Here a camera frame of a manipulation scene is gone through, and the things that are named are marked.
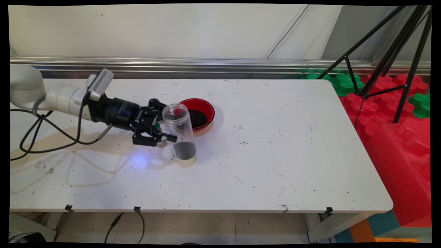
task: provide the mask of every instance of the table surface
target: table surface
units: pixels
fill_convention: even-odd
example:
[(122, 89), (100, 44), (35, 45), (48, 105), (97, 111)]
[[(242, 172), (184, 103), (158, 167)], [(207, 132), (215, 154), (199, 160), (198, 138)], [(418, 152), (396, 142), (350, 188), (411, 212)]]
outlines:
[[(45, 79), (81, 86), (83, 79)], [(383, 213), (393, 207), (332, 85), (325, 80), (115, 79), (106, 94), (147, 105), (208, 100), (214, 122), (194, 159), (132, 144), (112, 128), (99, 142), (11, 162), (11, 211)], [(77, 117), (53, 113), (75, 136)], [(11, 113), (11, 157), (35, 117)], [(103, 123), (82, 122), (82, 141)], [(26, 141), (30, 143), (32, 135)], [(42, 125), (33, 150), (71, 142)]]

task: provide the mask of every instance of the floor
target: floor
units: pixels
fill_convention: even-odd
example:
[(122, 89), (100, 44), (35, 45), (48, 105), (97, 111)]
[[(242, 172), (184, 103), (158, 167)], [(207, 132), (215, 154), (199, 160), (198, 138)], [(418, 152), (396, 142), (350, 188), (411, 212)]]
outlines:
[[(119, 213), (63, 213), (56, 242), (103, 243)], [(142, 213), (141, 244), (308, 244), (303, 214)], [(142, 221), (124, 213), (107, 243), (136, 244)]]

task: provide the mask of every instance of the power cord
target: power cord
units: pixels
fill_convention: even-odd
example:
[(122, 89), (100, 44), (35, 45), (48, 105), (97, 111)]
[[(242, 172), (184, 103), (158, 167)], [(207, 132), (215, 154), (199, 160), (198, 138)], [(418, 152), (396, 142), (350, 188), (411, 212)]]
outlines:
[[(141, 219), (142, 219), (142, 235), (141, 235), (141, 239), (140, 239), (140, 240), (138, 241), (138, 243), (137, 243), (137, 244), (139, 244), (139, 243), (141, 242), (142, 238), (144, 237), (144, 232), (145, 232), (145, 229), (146, 229), (146, 225), (145, 225), (145, 223), (144, 223), (144, 218), (142, 217), (142, 215), (141, 215), (139, 212), (136, 212), (136, 213), (139, 214), (139, 216), (140, 216)], [(118, 221), (120, 221), (121, 216), (122, 216), (123, 214), (124, 214), (124, 213), (121, 213), (120, 215), (118, 215), (118, 216), (115, 218), (115, 220), (112, 222), (112, 224), (110, 225), (109, 231), (107, 231), (106, 238), (104, 239), (104, 244), (107, 243), (107, 238), (108, 238), (108, 236), (109, 236), (110, 231), (112, 230), (112, 228), (114, 228), (114, 227), (116, 226), (116, 224), (118, 223)]]
[[(82, 112), (83, 112), (84, 106), (86, 105), (87, 100), (89, 99), (89, 96), (90, 96), (90, 92), (88, 92), (88, 93), (84, 96), (84, 98), (83, 98), (83, 100), (82, 100), (82, 103), (81, 103), (81, 107), (80, 107), (80, 111), (79, 111), (79, 115), (78, 115), (78, 129), (77, 129), (77, 136), (76, 136), (76, 138), (73, 138), (72, 136), (68, 135), (66, 132), (64, 132), (63, 130), (61, 130), (61, 128), (57, 127), (54, 123), (52, 123), (51, 121), (49, 121), (49, 120), (46, 118), (46, 117), (48, 117), (53, 111), (49, 111), (46, 115), (35, 114), (35, 115), (38, 117), (38, 120), (37, 120), (37, 121), (32, 125), (32, 127), (27, 131), (27, 133), (25, 134), (25, 136), (23, 137), (23, 139), (22, 139), (21, 142), (20, 142), (20, 146), (19, 146), (19, 147), (20, 147), (20, 150), (22, 150), (23, 152), (25, 152), (25, 154), (23, 154), (23, 155), (21, 155), (21, 156), (19, 156), (19, 157), (16, 157), (16, 158), (11, 158), (11, 161), (21, 159), (21, 158), (25, 157), (25, 156), (28, 155), (28, 154), (38, 154), (38, 153), (51, 152), (51, 151), (55, 151), (55, 150), (61, 150), (61, 149), (64, 149), (64, 148), (66, 148), (66, 147), (73, 146), (73, 145), (75, 145), (76, 143), (80, 143), (80, 144), (82, 144), (82, 145), (91, 145), (91, 144), (97, 142), (98, 140), (100, 140), (100, 139), (102, 138), (102, 136), (104, 136), (104, 135), (107, 133), (108, 129), (106, 129), (106, 130), (105, 130), (105, 131), (104, 131), (104, 132), (103, 132), (98, 138), (96, 138), (95, 140), (93, 140), (93, 141), (91, 141), (91, 142), (82, 142), (82, 141), (79, 140), (79, 139), (80, 139), (80, 134), (81, 134), (81, 116), (82, 116)], [(25, 112), (25, 113), (31, 113), (31, 114), (33, 114), (32, 111), (30, 111), (30, 110), (24, 110), (24, 109), (11, 109), (11, 112)], [(43, 121), (46, 121), (47, 123), (51, 124), (53, 127), (55, 127), (55, 129), (57, 129), (58, 131), (60, 131), (63, 135), (65, 135), (66, 137), (72, 139), (73, 142), (70, 143), (70, 144), (64, 145), (64, 146), (57, 147), (57, 148), (52, 148), (52, 149), (47, 149), (47, 150), (39, 150), (39, 151), (31, 151), (32, 147), (34, 146), (35, 139), (37, 138), (38, 131), (39, 131), (40, 126), (41, 126), (41, 124), (42, 124)], [(23, 144), (24, 144), (26, 138), (28, 137), (28, 135), (32, 132), (32, 130), (35, 128), (35, 126), (36, 126), (37, 124), (38, 124), (38, 126), (37, 126), (37, 129), (35, 130), (34, 137), (33, 137), (33, 139), (32, 139), (31, 145), (30, 145), (29, 148), (26, 150), (25, 148), (23, 148)]]
[(104, 244), (107, 243), (107, 237), (109, 237), (109, 233), (110, 233), (110, 231), (112, 230), (112, 228), (114, 228), (114, 227), (116, 226), (116, 224), (118, 223), (118, 221), (120, 221), (121, 216), (122, 216), (123, 214), (124, 214), (124, 213), (121, 213), (120, 215), (118, 215), (118, 216), (115, 218), (115, 220), (112, 222), (112, 224), (110, 225), (109, 231), (107, 232), (107, 234), (106, 234), (106, 238), (104, 239)]
[(144, 218), (142, 217), (142, 215), (139, 212), (136, 212), (136, 213), (139, 214), (139, 216), (142, 219), (142, 235), (141, 235), (141, 239), (137, 243), (137, 244), (139, 244), (141, 242), (142, 238), (144, 237), (144, 230), (146, 228), (146, 225), (144, 224)]
[(364, 102), (364, 97), (363, 97), (363, 99), (361, 100), (361, 105), (360, 105), (359, 113), (357, 114), (357, 117), (355, 118), (354, 128), (357, 128), (357, 119), (358, 119), (358, 116), (360, 115), (361, 108), (363, 107), (363, 102)]

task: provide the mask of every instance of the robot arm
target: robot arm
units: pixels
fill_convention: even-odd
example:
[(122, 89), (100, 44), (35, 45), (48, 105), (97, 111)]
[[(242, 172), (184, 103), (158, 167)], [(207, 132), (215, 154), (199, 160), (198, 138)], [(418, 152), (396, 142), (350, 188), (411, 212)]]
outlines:
[(11, 103), (22, 109), (53, 110), (74, 116), (79, 115), (84, 104), (81, 118), (131, 130), (134, 132), (133, 144), (154, 147), (165, 140), (176, 142), (176, 136), (162, 133), (155, 127), (157, 122), (162, 121), (165, 104), (151, 99), (147, 106), (141, 107), (106, 96), (104, 91), (113, 76), (111, 71), (103, 69), (98, 75), (91, 75), (82, 88), (58, 83), (45, 91), (42, 75), (37, 69), (11, 65)]

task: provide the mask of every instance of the transparent cylinder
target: transparent cylinder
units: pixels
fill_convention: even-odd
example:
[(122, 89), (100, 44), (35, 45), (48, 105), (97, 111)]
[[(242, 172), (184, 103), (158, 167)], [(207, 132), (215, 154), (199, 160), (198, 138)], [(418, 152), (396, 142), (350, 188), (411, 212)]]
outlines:
[(194, 145), (193, 128), (187, 107), (180, 103), (170, 104), (162, 111), (162, 117), (167, 133), (178, 137), (173, 145), (176, 156), (182, 160), (194, 157), (196, 146)]

